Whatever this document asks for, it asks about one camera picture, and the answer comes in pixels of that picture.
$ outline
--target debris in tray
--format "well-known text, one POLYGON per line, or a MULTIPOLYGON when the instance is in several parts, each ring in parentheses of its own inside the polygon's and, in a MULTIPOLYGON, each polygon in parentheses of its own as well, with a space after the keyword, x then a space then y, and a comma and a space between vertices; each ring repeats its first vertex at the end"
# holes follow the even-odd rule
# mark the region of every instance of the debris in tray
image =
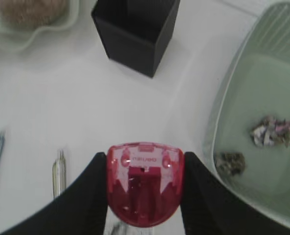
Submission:
POLYGON ((245 170, 245 158, 242 153, 220 153, 214 156, 215 166, 219 173, 234 176, 245 170))
POLYGON ((251 131, 250 135, 256 146, 290 145, 290 121, 280 121, 273 116, 264 118, 251 131))

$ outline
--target black square container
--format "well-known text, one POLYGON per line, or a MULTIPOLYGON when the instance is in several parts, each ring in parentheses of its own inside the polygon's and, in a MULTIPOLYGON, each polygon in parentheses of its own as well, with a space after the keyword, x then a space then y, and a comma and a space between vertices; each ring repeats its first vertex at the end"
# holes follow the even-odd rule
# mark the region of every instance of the black square container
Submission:
POLYGON ((172 38, 180 0, 98 0, 91 16, 110 59, 153 77, 172 38))

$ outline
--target translucent red plastic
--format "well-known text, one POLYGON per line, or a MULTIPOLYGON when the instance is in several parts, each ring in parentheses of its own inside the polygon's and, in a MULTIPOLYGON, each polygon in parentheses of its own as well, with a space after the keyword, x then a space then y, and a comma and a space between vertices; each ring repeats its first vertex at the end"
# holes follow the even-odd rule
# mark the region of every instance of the translucent red plastic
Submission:
POLYGON ((113 146, 107 155, 108 205, 127 224, 158 225, 180 204, 183 171, 178 148, 150 142, 113 146))

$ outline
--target green plastic tray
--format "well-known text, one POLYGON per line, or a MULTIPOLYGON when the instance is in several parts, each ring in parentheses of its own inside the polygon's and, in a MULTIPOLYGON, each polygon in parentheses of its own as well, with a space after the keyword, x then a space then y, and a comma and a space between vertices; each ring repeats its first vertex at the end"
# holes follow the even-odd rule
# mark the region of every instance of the green plastic tray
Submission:
POLYGON ((68 11, 55 23, 42 26, 34 31, 14 30, 5 26, 0 20, 0 49, 19 52, 27 48, 37 35, 44 31, 62 31, 73 26, 79 14, 79 0, 69 0, 68 11))
POLYGON ((290 227, 290 147, 258 148, 249 133, 262 118, 290 120, 290 3, 270 7, 239 49, 217 94, 204 162, 230 191, 290 227), (220 176, 214 154, 241 152, 241 176, 220 176))

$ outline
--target white table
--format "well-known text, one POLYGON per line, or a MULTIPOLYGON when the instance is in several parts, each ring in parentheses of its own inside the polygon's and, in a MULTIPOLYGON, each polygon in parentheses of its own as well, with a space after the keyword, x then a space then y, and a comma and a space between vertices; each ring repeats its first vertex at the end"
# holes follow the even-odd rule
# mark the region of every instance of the white table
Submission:
MULTIPOLYGON (((194 151, 220 82, 256 18, 219 0, 182 0, 153 80, 104 52, 83 0, 72 30, 42 34, 24 53, 0 52, 0 232, 52 200, 52 164, 65 147, 71 184, 96 152, 155 141, 194 151)), ((155 234, 183 234, 180 211, 155 234)))

